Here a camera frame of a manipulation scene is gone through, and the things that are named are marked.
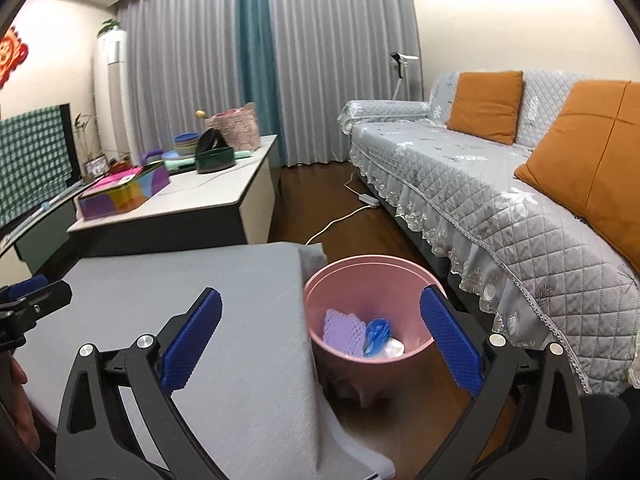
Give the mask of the person's left hand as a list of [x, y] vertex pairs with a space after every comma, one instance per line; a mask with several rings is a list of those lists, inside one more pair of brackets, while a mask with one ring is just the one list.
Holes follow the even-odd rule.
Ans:
[[11, 358], [10, 365], [13, 393], [13, 408], [10, 409], [10, 415], [13, 420], [13, 426], [29, 451], [37, 453], [40, 448], [40, 437], [35, 425], [32, 408], [24, 389], [24, 385], [28, 383], [28, 378], [16, 359]]

